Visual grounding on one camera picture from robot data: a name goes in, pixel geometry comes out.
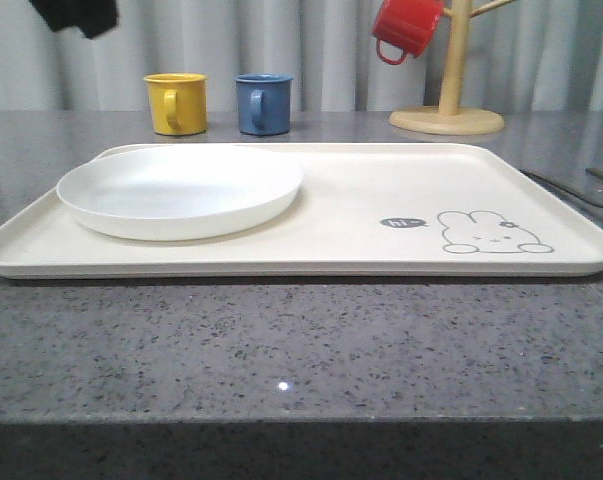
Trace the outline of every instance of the yellow mug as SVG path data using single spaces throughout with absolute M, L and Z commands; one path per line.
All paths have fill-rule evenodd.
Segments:
M 208 128 L 205 81 L 198 73 L 156 73 L 143 77 L 148 85 L 154 131 L 162 135 L 193 135 Z

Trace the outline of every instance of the curtain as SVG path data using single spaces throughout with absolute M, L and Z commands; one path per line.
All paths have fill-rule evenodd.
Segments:
M 118 26 L 90 40 L 51 32 L 28 0 L 0 0 L 0 110 L 147 110 L 142 77 L 184 71 L 208 76 L 210 111 L 235 110 L 234 77 L 255 72 L 293 75 L 295 111 L 438 102 L 447 18 L 423 55 L 391 66 L 371 36 L 381 0 L 117 5 Z M 518 0 L 473 18 L 461 103 L 506 114 L 603 111 L 603 0 Z

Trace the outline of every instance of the countertop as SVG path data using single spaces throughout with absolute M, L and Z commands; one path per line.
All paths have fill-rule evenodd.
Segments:
M 263 138 L 239 133 L 235 113 L 180 138 L 148 115 L 0 112 L 0 225 L 132 143 L 470 143 L 603 200 L 584 172 L 603 168 L 603 114 L 511 115 L 503 132 L 445 137 L 387 112 L 296 113 L 290 133 Z M 423 421 L 603 421 L 603 272 L 0 277 L 0 425 Z

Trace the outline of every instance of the blue mug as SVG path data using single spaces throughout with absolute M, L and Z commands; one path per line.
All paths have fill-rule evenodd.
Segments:
M 290 131 L 290 75 L 239 75 L 239 130 L 250 135 L 278 135 Z

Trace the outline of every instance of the mug handle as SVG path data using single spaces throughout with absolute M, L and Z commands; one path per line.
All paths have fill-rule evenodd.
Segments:
M 163 101 L 165 103 L 165 114 L 168 120 L 168 125 L 175 130 L 181 128 L 179 121 L 177 120 L 177 91 L 166 90 L 163 95 Z
M 250 93 L 250 114 L 252 123 L 257 128 L 263 128 L 263 90 L 253 90 Z
M 401 54 L 401 56 L 398 58 L 398 60 L 392 60 L 381 53 L 381 39 L 377 38 L 377 55 L 385 63 L 388 63 L 390 65 L 400 65 L 405 60 L 405 57 L 408 56 L 408 52 L 406 52 L 404 50 L 403 53 Z

